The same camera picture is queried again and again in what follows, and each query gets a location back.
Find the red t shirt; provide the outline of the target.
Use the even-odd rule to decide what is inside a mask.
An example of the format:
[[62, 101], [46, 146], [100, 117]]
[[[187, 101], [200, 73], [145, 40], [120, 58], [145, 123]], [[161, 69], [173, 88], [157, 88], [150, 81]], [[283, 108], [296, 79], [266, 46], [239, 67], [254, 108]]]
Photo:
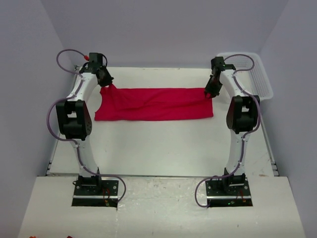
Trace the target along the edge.
[[204, 88], [117, 88], [100, 90], [95, 121], [169, 121], [213, 117], [212, 100]]

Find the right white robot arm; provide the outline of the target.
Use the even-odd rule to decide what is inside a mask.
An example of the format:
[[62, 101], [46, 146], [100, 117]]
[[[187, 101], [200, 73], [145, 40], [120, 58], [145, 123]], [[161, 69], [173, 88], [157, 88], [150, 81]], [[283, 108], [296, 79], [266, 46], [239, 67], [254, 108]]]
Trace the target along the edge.
[[244, 160], [251, 133], [260, 127], [260, 98], [251, 94], [237, 80], [240, 72], [233, 64], [225, 63], [224, 57], [211, 59], [211, 75], [205, 86], [206, 98], [215, 98], [224, 87], [231, 97], [226, 115], [226, 125], [230, 130], [231, 143], [229, 159], [224, 175], [214, 177], [222, 180], [224, 186], [243, 186], [245, 183]]

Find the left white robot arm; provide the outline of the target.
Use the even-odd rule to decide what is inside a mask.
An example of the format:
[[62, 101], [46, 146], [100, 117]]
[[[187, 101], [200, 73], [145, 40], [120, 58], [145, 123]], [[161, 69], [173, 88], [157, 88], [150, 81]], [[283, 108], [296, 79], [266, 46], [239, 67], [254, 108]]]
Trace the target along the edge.
[[89, 53], [86, 62], [76, 72], [72, 91], [55, 106], [59, 131], [69, 141], [79, 165], [78, 186], [100, 186], [101, 177], [91, 144], [92, 119], [86, 102], [97, 87], [112, 84], [113, 77], [107, 69], [107, 58], [102, 53]]

